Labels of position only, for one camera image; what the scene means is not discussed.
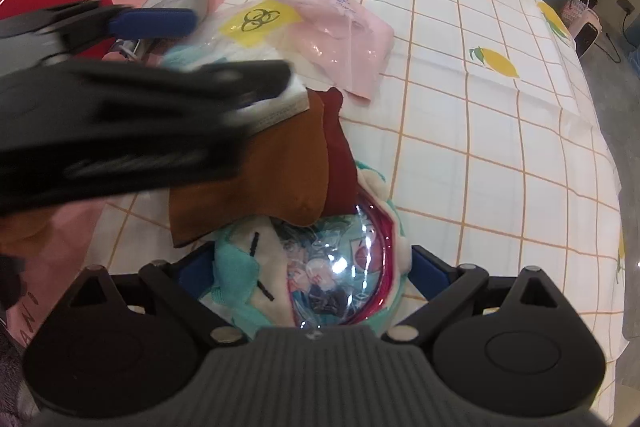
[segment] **table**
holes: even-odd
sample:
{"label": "table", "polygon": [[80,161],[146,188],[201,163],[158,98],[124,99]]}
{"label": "table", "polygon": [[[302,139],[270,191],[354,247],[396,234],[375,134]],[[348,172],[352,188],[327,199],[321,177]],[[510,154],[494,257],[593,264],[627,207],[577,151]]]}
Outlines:
{"label": "table", "polygon": [[[551,31],[539,0],[358,1],[395,38],[372,102],[345,97],[354,157],[386,176],[413,244],[492,275],[545,269],[606,354],[594,409],[611,419],[614,362],[626,345],[620,184],[573,41]],[[328,89],[317,71],[299,73]],[[197,247],[172,248],[167,202],[157,190],[92,203],[100,207],[78,247],[84,263],[130,273]],[[398,319],[424,304],[409,285]]]}

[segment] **electrical outlet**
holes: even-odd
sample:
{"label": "electrical outlet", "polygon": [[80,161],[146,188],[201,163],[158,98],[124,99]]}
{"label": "electrical outlet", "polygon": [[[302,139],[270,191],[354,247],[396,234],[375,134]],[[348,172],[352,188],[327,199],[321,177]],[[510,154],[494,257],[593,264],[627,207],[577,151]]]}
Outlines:
{"label": "electrical outlet", "polygon": [[636,9],[629,0],[618,0],[618,6],[620,6],[625,13],[631,13]]}

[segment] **plastic bag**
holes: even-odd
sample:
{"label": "plastic bag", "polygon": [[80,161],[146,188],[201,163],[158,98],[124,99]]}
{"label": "plastic bag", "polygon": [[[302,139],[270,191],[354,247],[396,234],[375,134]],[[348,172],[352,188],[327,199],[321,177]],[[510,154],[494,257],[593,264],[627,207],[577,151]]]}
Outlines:
{"label": "plastic bag", "polygon": [[286,58],[299,70],[302,59],[329,84],[370,99],[393,36],[391,26],[354,0],[255,0],[207,18],[162,64],[194,69],[220,60]]}

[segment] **dark red cloth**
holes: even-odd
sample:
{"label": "dark red cloth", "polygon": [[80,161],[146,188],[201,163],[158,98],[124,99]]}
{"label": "dark red cloth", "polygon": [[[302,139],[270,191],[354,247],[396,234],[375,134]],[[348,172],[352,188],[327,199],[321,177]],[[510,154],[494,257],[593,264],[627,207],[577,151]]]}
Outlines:
{"label": "dark red cloth", "polygon": [[324,104],[322,128],[329,158],[329,184],[322,217],[354,214],[358,174],[351,148],[338,119],[342,107],[342,93],[335,87],[316,93]]}

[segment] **tile floor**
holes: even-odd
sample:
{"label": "tile floor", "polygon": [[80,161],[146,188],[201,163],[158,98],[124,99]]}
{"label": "tile floor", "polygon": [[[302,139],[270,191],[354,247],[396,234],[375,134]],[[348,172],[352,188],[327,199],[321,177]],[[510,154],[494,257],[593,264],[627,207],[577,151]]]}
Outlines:
{"label": "tile floor", "polygon": [[[640,416],[640,78],[626,61],[632,47],[619,31],[606,30],[622,55],[622,62],[614,64],[595,47],[580,62],[622,185],[620,209],[626,250],[623,334],[630,343],[616,364],[612,425],[627,427]],[[604,36],[598,43],[615,57]]]}

